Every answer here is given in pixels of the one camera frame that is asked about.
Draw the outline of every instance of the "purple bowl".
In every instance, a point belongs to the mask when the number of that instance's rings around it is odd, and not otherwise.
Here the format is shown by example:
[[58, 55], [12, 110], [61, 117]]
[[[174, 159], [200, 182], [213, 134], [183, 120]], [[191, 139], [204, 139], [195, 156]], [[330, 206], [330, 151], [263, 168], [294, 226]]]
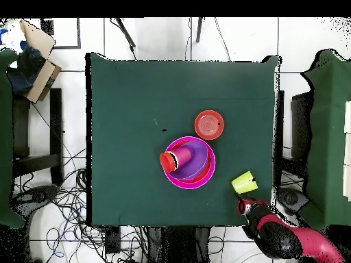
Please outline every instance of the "purple bowl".
[[213, 153], [213, 150], [210, 148], [210, 146], [204, 142], [202, 139], [196, 138], [196, 137], [192, 137], [192, 136], [185, 136], [185, 137], [181, 137], [177, 140], [174, 140], [167, 148], [165, 151], [171, 150], [172, 148], [174, 148], [178, 143], [182, 142], [182, 141], [201, 141], [202, 143], [204, 143], [207, 147], [207, 150], [210, 154], [210, 169], [208, 170], [207, 174], [204, 176], [204, 178], [202, 178], [199, 181], [196, 181], [194, 183], [185, 183], [183, 182], [181, 179], [175, 179], [174, 177], [172, 177], [169, 173], [166, 173], [165, 171], [163, 171], [167, 177], [167, 179], [174, 184], [175, 186], [177, 186], [178, 188], [183, 188], [185, 190], [194, 190], [196, 188], [199, 188], [200, 186], [203, 186], [205, 183], [207, 183], [211, 177], [213, 176], [213, 173], [215, 172], [215, 167], [216, 167], [216, 159], [215, 159], [215, 154]]
[[207, 147], [200, 141], [189, 141], [181, 147], [187, 147], [190, 150], [191, 160], [169, 174], [175, 179], [195, 179], [204, 170], [207, 163]]

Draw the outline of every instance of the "green tablecloth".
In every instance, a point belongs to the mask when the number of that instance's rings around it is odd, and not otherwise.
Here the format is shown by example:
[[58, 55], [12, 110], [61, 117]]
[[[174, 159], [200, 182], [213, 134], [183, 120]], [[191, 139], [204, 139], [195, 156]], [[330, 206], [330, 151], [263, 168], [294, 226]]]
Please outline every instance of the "green tablecloth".
[[25, 221], [10, 208], [12, 194], [12, 89], [7, 78], [7, 67], [18, 58], [10, 49], [0, 51], [0, 225], [13, 228], [24, 226]]
[[311, 149], [307, 160], [307, 195], [313, 202], [300, 214], [313, 228], [351, 226], [351, 202], [343, 196], [345, 103], [351, 101], [351, 62], [325, 50], [304, 74], [314, 91], [310, 114]]
[[[277, 57], [265, 63], [90, 58], [94, 225], [243, 225], [230, 182], [248, 170], [258, 183], [252, 194], [270, 201]], [[203, 110], [218, 111], [225, 123], [222, 135], [208, 141], [216, 169], [205, 186], [183, 190], [165, 177], [159, 155], [175, 139], [196, 136], [194, 120]]]

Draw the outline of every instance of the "cardboard box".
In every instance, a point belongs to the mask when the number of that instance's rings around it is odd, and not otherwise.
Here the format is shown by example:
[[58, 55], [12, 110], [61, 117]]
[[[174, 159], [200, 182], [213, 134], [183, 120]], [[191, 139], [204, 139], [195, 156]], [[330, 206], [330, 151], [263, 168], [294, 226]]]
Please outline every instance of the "cardboard box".
[[42, 101], [49, 92], [53, 82], [55, 81], [61, 68], [48, 60], [51, 50], [55, 45], [55, 40], [43, 32], [41, 29], [36, 28], [34, 25], [25, 20], [21, 21], [21, 29], [25, 34], [25, 39], [29, 46], [40, 51], [41, 56], [46, 59], [43, 67], [41, 68], [33, 88], [27, 93], [26, 97], [33, 103], [37, 100]]

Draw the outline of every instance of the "table leg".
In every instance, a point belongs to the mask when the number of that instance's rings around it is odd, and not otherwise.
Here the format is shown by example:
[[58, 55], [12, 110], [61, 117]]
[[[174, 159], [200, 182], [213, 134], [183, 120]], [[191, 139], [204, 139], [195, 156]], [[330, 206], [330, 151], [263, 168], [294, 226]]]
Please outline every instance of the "table leg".
[[196, 33], [196, 42], [200, 42], [200, 35], [201, 35], [201, 27], [202, 27], [202, 19], [204, 17], [199, 17], [197, 22], [197, 33]]
[[117, 21], [119, 27], [121, 28], [121, 31], [124, 33], [125, 37], [128, 39], [128, 42], [130, 43], [130, 45], [132, 47], [135, 47], [135, 43], [132, 40], [132, 38], [130, 37], [130, 35], [128, 34], [127, 29], [124, 27], [122, 20], [120, 18], [116, 18], [116, 21]]

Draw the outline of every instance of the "white tile floor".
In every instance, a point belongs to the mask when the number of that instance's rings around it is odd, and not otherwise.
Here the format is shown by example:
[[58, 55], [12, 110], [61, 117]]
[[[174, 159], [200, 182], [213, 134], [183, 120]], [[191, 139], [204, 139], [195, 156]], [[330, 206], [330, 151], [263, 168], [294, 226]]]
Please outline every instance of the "white tile floor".
[[[299, 74], [309, 69], [315, 54], [321, 49], [336, 49], [344, 58], [351, 56], [351, 21], [346, 18], [218, 18], [222, 35], [226, 41], [232, 61], [260, 62], [267, 55], [280, 55], [280, 89], [285, 91], [284, 115], [284, 154], [289, 156], [291, 148], [291, 111], [290, 102], [293, 95], [309, 90], [307, 82]], [[38, 19], [29, 20], [38, 24]], [[186, 42], [190, 36], [189, 18], [125, 18], [124, 24], [136, 43], [138, 60], [190, 60], [190, 40], [185, 52]], [[58, 24], [56, 37], [62, 42], [61, 34], [66, 27]], [[197, 18], [193, 18], [192, 59], [197, 61], [227, 61], [221, 37], [217, 31], [214, 18], [205, 18], [202, 25], [201, 40], [196, 43]], [[79, 153], [86, 148], [86, 93], [85, 93], [85, 61], [86, 52], [98, 52], [110, 59], [133, 60], [127, 40], [118, 27], [109, 18], [80, 19], [81, 49], [53, 50], [50, 60], [62, 67], [53, 87], [62, 89], [64, 116], [65, 161], [70, 155]], [[38, 102], [36, 107], [49, 122], [49, 96]], [[30, 110], [29, 144], [31, 155], [49, 152], [49, 128], [34, 108]], [[86, 166], [86, 152], [81, 152], [64, 168], [71, 172], [75, 167]], [[29, 186], [50, 184], [49, 171], [35, 173]], [[22, 177], [22, 183], [30, 175]], [[65, 186], [74, 186], [71, 178]], [[63, 222], [62, 213], [50, 204], [37, 211], [30, 231], [31, 248], [34, 257], [44, 261], [52, 254], [46, 239], [52, 227], [59, 227]], [[127, 234], [128, 227], [122, 232]], [[251, 242], [240, 227], [213, 227], [210, 236], [218, 236], [225, 240], [223, 251], [220, 239], [211, 238], [209, 252], [212, 263], [285, 263], [284, 260], [271, 260], [265, 257], [258, 247]], [[49, 246], [55, 247], [57, 234], [50, 231]], [[57, 248], [58, 256], [53, 256], [50, 263], [67, 263], [67, 258], [75, 253], [79, 242], [69, 242], [69, 233]], [[103, 263], [94, 249], [82, 246], [72, 256], [71, 263]]]

